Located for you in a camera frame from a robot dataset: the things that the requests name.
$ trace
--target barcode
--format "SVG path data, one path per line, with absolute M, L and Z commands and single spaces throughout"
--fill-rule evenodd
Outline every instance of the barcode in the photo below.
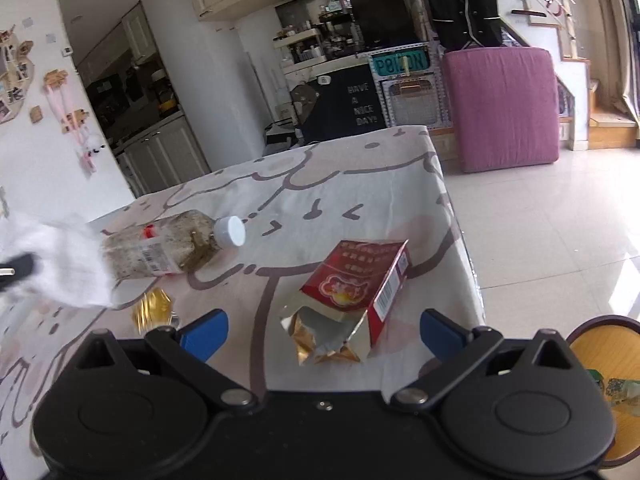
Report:
M 171 264 L 164 252 L 164 247 L 160 242 L 151 243 L 144 240 L 145 243 L 140 244 L 140 253 L 149 270 L 156 275 L 170 274 L 172 272 Z
M 409 260 L 406 257 L 406 253 L 403 252 L 402 254 L 400 254 L 400 257 L 398 258 L 398 272 L 400 272 L 400 276 L 404 276 L 404 272 L 408 265 L 409 265 Z
M 384 321 L 386 315 L 389 313 L 389 309 L 391 308 L 391 304 L 394 302 L 394 297 L 396 296 L 396 292 L 398 292 L 399 287 L 400 277 L 398 276 L 396 269 L 393 268 L 391 270 L 391 274 L 389 274 L 388 280 L 386 280 L 385 286 L 382 287 L 380 294 L 378 294 L 378 298 L 373 304 L 373 308 L 376 309 L 380 321 Z

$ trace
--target pink cushion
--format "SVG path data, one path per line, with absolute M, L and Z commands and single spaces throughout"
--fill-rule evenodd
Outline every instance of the pink cushion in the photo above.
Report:
M 444 77 L 462 171 L 558 160 L 558 82 L 546 50 L 449 52 Z

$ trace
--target black chalkboard sign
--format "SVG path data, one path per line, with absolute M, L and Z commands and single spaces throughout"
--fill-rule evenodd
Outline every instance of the black chalkboard sign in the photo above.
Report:
M 382 106 L 369 65 L 343 68 L 327 74 L 329 84 L 313 81 L 316 102 L 302 124 L 306 142 L 331 140 L 386 128 Z

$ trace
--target white bottle cap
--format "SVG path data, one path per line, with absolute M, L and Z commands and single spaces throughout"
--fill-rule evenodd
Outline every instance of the white bottle cap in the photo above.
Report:
M 237 216 L 227 216 L 213 225 L 213 237 L 223 249 L 240 247 L 246 240 L 246 229 Z

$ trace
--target black coat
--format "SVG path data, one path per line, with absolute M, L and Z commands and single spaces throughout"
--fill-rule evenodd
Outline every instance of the black coat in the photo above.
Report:
M 497 0 L 429 0 L 429 6 L 433 27 L 447 50 L 460 50 L 469 41 L 502 45 Z

